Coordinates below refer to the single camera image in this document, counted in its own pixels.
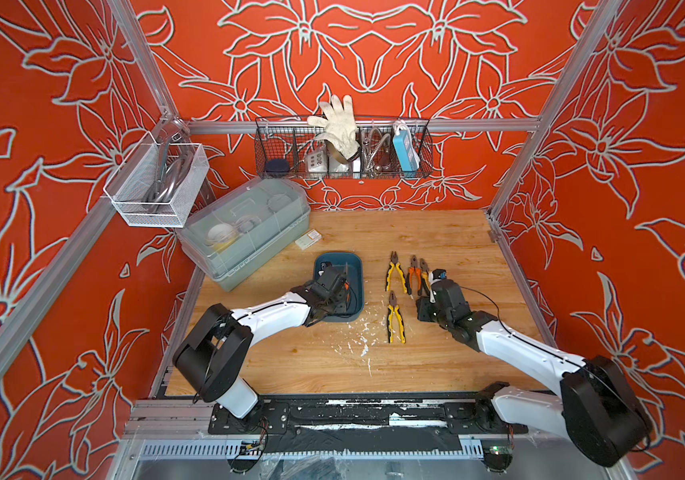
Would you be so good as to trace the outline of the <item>yellow black combination pliers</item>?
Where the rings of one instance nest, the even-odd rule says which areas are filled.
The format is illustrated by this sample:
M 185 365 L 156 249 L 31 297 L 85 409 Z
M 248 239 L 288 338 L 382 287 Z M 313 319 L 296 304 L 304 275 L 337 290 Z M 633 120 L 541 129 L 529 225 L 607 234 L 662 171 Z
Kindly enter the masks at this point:
M 409 289 L 406 281 L 406 275 L 401 267 L 401 264 L 399 262 L 399 258 L 397 255 L 396 251 L 390 252 L 390 258 L 388 262 L 388 268 L 386 270 L 385 274 L 385 290 L 390 291 L 391 290 L 391 280 L 392 277 L 396 276 L 396 278 L 400 281 L 400 285 L 403 289 L 403 292 L 408 294 Z

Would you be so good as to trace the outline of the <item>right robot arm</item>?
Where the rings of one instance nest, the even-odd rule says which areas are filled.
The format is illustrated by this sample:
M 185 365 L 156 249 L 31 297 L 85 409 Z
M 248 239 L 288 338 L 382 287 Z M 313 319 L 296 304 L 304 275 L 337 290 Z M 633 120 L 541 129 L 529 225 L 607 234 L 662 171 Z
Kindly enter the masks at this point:
M 652 422 L 619 367 L 604 356 L 587 359 L 541 343 L 497 316 L 471 309 L 463 289 L 444 277 L 422 282 L 417 317 L 460 344 L 496 358 L 546 387 L 538 393 L 504 382 L 486 389 L 503 422 L 557 435 L 593 463 L 612 467 L 652 434 Z

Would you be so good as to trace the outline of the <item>orange yellow black pliers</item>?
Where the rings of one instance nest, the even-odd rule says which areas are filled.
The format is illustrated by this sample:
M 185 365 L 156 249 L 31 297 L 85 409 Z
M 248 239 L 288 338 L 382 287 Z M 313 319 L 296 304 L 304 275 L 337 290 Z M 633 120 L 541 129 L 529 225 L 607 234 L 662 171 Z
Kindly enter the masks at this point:
M 419 298 L 430 298 L 431 286 L 430 286 L 430 269 L 427 262 L 420 258 L 419 260 L 419 274 L 420 274 L 420 284 L 418 288 Z

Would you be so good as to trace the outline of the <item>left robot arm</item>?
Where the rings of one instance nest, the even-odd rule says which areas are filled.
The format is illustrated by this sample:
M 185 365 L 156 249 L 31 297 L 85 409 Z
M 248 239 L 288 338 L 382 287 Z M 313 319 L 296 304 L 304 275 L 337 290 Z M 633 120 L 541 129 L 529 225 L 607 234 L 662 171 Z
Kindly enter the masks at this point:
M 260 402 L 240 375 L 250 348 L 284 330 L 355 317 L 362 306 L 363 297 L 347 270 L 328 265 L 318 278 L 264 304 L 236 310 L 221 303 L 208 307 L 172 363 L 194 388 L 196 399 L 214 402 L 244 420 L 258 411 Z

